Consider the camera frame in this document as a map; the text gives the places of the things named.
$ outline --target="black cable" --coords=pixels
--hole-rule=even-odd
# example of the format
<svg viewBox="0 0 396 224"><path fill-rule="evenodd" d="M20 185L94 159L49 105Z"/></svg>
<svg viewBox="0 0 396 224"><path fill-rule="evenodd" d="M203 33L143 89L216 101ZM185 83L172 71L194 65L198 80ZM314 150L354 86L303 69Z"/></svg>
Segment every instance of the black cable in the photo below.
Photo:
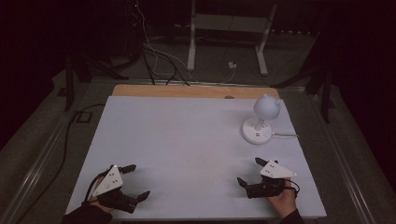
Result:
<svg viewBox="0 0 396 224"><path fill-rule="evenodd" d="M88 188L87 193L86 193L86 195L85 195L84 202L82 202L82 203L85 203L85 202L88 201L88 198L90 197L91 189L92 189L93 185L96 183L96 180L98 180L100 177L101 177L100 175L97 175L97 176L93 179L93 181L91 182L90 187Z"/></svg>
<svg viewBox="0 0 396 224"><path fill-rule="evenodd" d="M143 50L144 50L143 53L147 53L147 54L150 55L150 56L156 56L156 57L158 57L158 58L160 58L160 59L166 60L167 62L169 62L170 64L172 64L173 67L174 67L174 69L175 69L174 74L173 74L170 78L169 78L169 77L162 77L162 76L159 76L159 75L155 74L155 73L152 71L152 69L149 67L147 60L145 60L143 63L144 63L147 67L149 67L150 72L151 72L154 76L156 76L156 77L161 77L161 78L164 78L164 79L168 79L167 83L169 83L169 82L170 82L171 80L173 80L173 79L176 79L176 80L178 80L178 81L183 82L185 85L190 86L190 84L189 84L189 83L186 81L186 79L181 75L180 70L177 68L176 64L173 62L173 60L172 60L169 56L167 56L166 54L164 54L164 53L162 53L162 52L160 52L160 51L157 51L157 50L155 50L155 49L143 48Z"/></svg>
<svg viewBox="0 0 396 224"><path fill-rule="evenodd" d="M125 1L126 0L122 0L122 4L123 4L123 7L124 7L124 16L125 16L126 22L125 22L125 42L124 42L124 47L123 47L121 55L125 54L126 48L127 48L128 44L129 44L128 43L128 34L130 32L130 29L133 30L132 35L134 35L134 37L136 38L135 41L137 41L137 43L139 44L139 47L140 47L140 41L141 41L140 38L139 38L139 31L138 31L139 28L134 26L134 24L140 23L141 19L138 18L134 14L133 6L131 6L131 5L127 6L127 3ZM136 61L139 58L140 54L141 54L141 50L137 51L135 54L133 54L133 53L131 53L131 51L129 51L128 62L117 64L117 65L113 65L113 66L109 66L109 67L114 69L114 70L127 69L127 68L131 67L134 63L136 63Z"/></svg>
<svg viewBox="0 0 396 224"><path fill-rule="evenodd" d="M297 198L297 194L300 192L300 186L298 186L298 184L296 184L296 182L294 182L292 180L289 180L289 179L285 179L285 180L289 181L291 184L293 184L293 185L295 185L297 187L297 189L293 188L293 187L285 188L285 189L294 189L295 190L294 192L295 192L295 195L296 195L296 198Z"/></svg>
<svg viewBox="0 0 396 224"><path fill-rule="evenodd" d="M56 171L54 177L51 179L51 181L48 183L48 185L41 191L41 193L37 196L37 198L30 204L30 206L25 210L25 212L20 216L20 218L17 220L17 224L21 223L21 221L24 219L24 217L29 213L29 211L35 206L35 204L41 199L41 197L47 192L47 190L50 188L50 186L53 184L55 179L58 177L59 173L62 171L64 168L64 163L66 162L66 155L67 155L67 142L68 142L68 137L69 137L69 131L72 123L76 120L76 118L81 115L82 113L85 112L86 109L94 107L94 106L99 106L99 105L89 105L79 111L76 111L75 114L73 115L73 118L69 121L66 129L66 134L64 138L64 155L62 157L62 162L61 165L59 166L58 170Z"/></svg>
<svg viewBox="0 0 396 224"><path fill-rule="evenodd" d="M148 63L148 60L146 58L146 54L143 53L142 55L143 55L144 64L146 65L146 68L148 69L148 75L149 75L149 78L151 79L151 84L155 85L154 77L152 76L152 70L149 67L149 63Z"/></svg>

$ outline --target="power cord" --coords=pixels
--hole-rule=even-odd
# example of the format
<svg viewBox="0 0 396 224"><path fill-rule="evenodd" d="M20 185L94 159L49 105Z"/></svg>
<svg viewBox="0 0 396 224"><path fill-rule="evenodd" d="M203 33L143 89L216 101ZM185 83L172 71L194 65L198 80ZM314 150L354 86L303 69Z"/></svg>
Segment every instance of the power cord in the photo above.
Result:
<svg viewBox="0 0 396 224"><path fill-rule="evenodd" d="M298 184L296 184L296 182L294 182L294 181L292 181L292 180L289 180L289 179L285 179L286 181L289 181L291 184L293 184L293 185L295 185L296 187L297 187L297 189L296 188L293 188L293 187L290 187L290 188L287 188L287 189L293 189L294 190L294 193L295 193L295 196L296 196L296 198L297 198L297 194L300 192L300 186L298 186Z"/></svg>
<svg viewBox="0 0 396 224"><path fill-rule="evenodd" d="M285 136L285 137L300 137L296 133L272 133L272 135Z"/></svg>
<svg viewBox="0 0 396 224"><path fill-rule="evenodd" d="M47 190L50 188L50 186L53 184L55 179L58 177L59 173L62 171L64 168L64 163L66 162L66 156L67 156L67 142L68 142L68 137L69 137L69 132L70 132L70 127L73 124L73 122L80 116L82 116L84 113L86 113L85 110L95 107L95 106L104 106L104 105L89 105L79 111L76 111L75 114L73 115L73 118L69 121L66 129L66 134L64 138L64 154L62 157L62 162L61 165L59 166L58 170L56 171L55 176L51 179L51 181L48 183L48 185L41 191L41 193L37 196L37 198L29 205L29 207L25 210L25 212L20 216L20 218L17 220L17 224L21 223L21 221L26 217L26 215L29 213L29 211L35 206L35 204L43 197L43 195L47 192Z"/></svg>
<svg viewBox="0 0 396 224"><path fill-rule="evenodd" d="M151 53L152 49L143 48L143 50L144 50L144 54L147 54L147 55L150 55L150 56L154 56L154 54ZM160 78L162 78L162 79L167 79L166 85L169 84L171 80L174 80L174 79L175 79L175 80L177 80L177 81L182 82L184 85L190 86L190 84L189 84L189 83L184 79L184 77L181 75L181 73L180 73L179 69L177 68L176 64L172 61L172 59L171 59L166 53L160 52L160 51L158 51L158 50L155 50L155 52L157 53L156 56L157 56L159 59L166 60L167 62L169 62L170 64L172 64L175 70L174 70L174 73L173 73L173 74L158 74L158 73L154 72L153 69L150 68L149 63L148 63L148 61L147 61L147 59L146 59L146 60L144 60L142 63L144 63L144 64L146 65L146 67L147 67L147 69L148 69L148 72L149 72L150 74L152 74L152 75L154 75L154 76L156 76L156 77L160 77Z"/></svg>
<svg viewBox="0 0 396 224"><path fill-rule="evenodd" d="M139 57L139 51L137 52L131 52L130 50L127 52L127 47L129 45L129 31L132 28L132 35L134 35L137 38L137 43L139 42L138 40L138 31L136 31L135 27L136 25L139 23L139 18L134 14L133 9L131 7L131 4L127 4L127 2L129 3L130 0L122 0L122 7L123 7L123 12L124 12L124 17L125 17L125 36L124 36L124 43L123 43L123 48L122 48L122 52L120 55L125 55L125 53L128 53L128 61L125 63L120 63L117 65L113 65L112 63L104 63L101 61L98 61L99 64L101 64L102 66L105 66L107 68L113 69L113 70L123 70L123 69L127 69L129 67L131 67L136 60ZM100 13L98 12L98 8L96 6L96 4L94 2L91 2L92 8L93 8L93 13L95 13L96 18L98 18L98 22L101 24L101 28L103 25L103 21L101 20L101 16Z"/></svg>
<svg viewBox="0 0 396 224"><path fill-rule="evenodd" d="M228 80L223 81L223 82L220 82L219 84L227 83L227 82L233 80L233 78L235 77L236 62L234 62L234 63L232 63L232 64L233 64L233 67L230 66L230 69L233 69L233 75L232 75Z"/></svg>
<svg viewBox="0 0 396 224"><path fill-rule="evenodd" d="M149 38L148 38L148 35L147 35L147 32L146 32L146 27L145 27L146 18L145 18L144 14L142 13L142 11L141 11L140 8L139 8L139 1L138 1L138 0L136 0L136 9L137 9L137 11L140 13L140 15L141 15L141 17L142 17L143 32L144 32L144 35L145 35L145 38L146 38L146 41L147 41L147 44L146 44L146 43L143 43L143 44L146 46L146 48L144 48L144 49L145 49L145 50L150 49L150 50L152 51L152 55L155 57L154 68L151 68L151 67L149 66L148 61L147 61L146 55L143 55L144 64L146 65L146 67L147 67L147 69L148 69L148 73L149 73L150 78L151 78L151 83L152 83L153 85L155 85L155 81L154 81L153 75L159 77L159 75L155 72L155 70L157 69L157 62L158 62L158 59L160 58L160 56L159 56L158 54L161 54L162 56L164 56L164 57L166 58L166 61L168 61L169 63L171 63L171 64L175 67L175 70L176 70L176 71L174 72L174 74L168 79L168 81L166 82L166 84L168 84L168 83L169 83L171 80L173 80L173 79L179 80L179 79L176 78L176 74L179 74L179 75L180 75L180 78L181 78L181 81L182 81L185 85L190 86L190 84L189 84L186 80L184 80L184 78L183 78L183 76L181 75L180 71L177 69L175 63L173 63L173 61L170 60L169 57L175 58L175 59L177 59L178 61L180 61L180 62L186 67L186 69L187 69L187 65L184 64L178 57L176 57L176 56L174 56L174 55L171 55L171 54L168 54L168 53L165 53L165 52L161 52L161 51L159 51L159 50L156 50L156 49L154 49L154 48L150 45L150 43L149 43Z"/></svg>

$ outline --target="white cable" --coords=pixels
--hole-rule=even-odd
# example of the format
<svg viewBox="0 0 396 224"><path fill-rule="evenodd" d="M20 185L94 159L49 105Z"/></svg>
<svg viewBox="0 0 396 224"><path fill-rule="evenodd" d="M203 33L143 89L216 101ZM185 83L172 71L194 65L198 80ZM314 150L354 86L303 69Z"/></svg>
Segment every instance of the white cable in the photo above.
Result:
<svg viewBox="0 0 396 224"><path fill-rule="evenodd" d="M147 45L146 46L148 46L151 50L152 50L152 53L154 54L154 56L155 56L155 63L154 63L154 68L152 69L152 72L154 72L155 73L155 69L157 68L157 62L158 62L158 55L155 53L155 49L150 45L150 43L149 43L149 38L148 38L148 34L146 33L146 26L145 26L145 21L146 21L146 17L145 17L145 15L143 15L143 13L140 11L140 8L139 8L139 0L136 0L136 8L137 8L137 11L140 13L140 15L142 16L142 27L143 27L143 32L145 33L145 38L146 38L146 41L148 42L147 43Z"/></svg>
<svg viewBox="0 0 396 224"><path fill-rule="evenodd" d="M286 136L286 137L300 137L296 133L272 133L272 135Z"/></svg>
<svg viewBox="0 0 396 224"><path fill-rule="evenodd" d="M233 75L230 77L230 79L228 79L227 81L220 82L220 84L222 84L222 83L227 83L227 82L233 80L233 77L234 77L234 76L235 76L235 68L233 68Z"/></svg>
<svg viewBox="0 0 396 224"><path fill-rule="evenodd" d="M169 57L172 57L172 58L175 58L175 59L177 59L179 62L181 62L181 64L183 64L184 65L184 67L186 68L186 70L187 70L187 65L186 64L184 64L178 57L176 57L176 56L174 56L174 55L171 55L171 54L168 54L168 53L165 53L165 52L162 52L162 51L159 51L159 50L156 50L156 49L154 49L151 45L150 45L150 43L149 43L149 39L148 39L148 35L147 35L147 33L146 33L146 28L145 28L145 16L143 15L143 13L140 11L140 8L139 8L139 0L136 0L136 7L137 7L137 11L140 13L140 15L142 16L142 18L143 18L143 20L142 20L142 22L143 22L143 31L144 31L144 33L145 33L145 38L146 38L146 40L147 40L147 44L145 44L144 43L144 45L146 45L146 46L148 46L151 50L152 50L152 52L153 52L153 54L154 54L154 56L155 56L155 64L154 64L154 69L152 69L152 72L154 73L154 74L156 74L155 73L155 69L157 68L157 62L158 62L158 55L156 54L156 52L159 52L159 53L161 53L161 54L164 54L164 55L167 55L167 56L169 56ZM195 82L198 82L198 83L200 83L200 81L198 81L198 80L196 80L195 78L193 78L192 76L191 76L191 73L187 70L187 73L189 74L189 77L193 80L193 81L195 81Z"/></svg>

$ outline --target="white table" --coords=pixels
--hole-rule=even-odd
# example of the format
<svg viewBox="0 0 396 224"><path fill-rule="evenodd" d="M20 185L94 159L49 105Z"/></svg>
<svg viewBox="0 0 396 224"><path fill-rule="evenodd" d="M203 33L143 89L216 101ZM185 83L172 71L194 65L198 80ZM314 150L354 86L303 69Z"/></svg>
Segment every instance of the white table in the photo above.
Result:
<svg viewBox="0 0 396 224"><path fill-rule="evenodd" d="M93 178L111 164L136 164L122 175L122 192L150 190L133 214L119 220L273 218L263 198L248 199L236 178L261 181L256 157L278 160L298 174L297 204L303 217L325 217L321 199L296 137L274 136L263 146L248 143L240 128L254 117L256 99L110 96L66 213L80 206ZM295 133L282 102L276 132Z"/></svg>

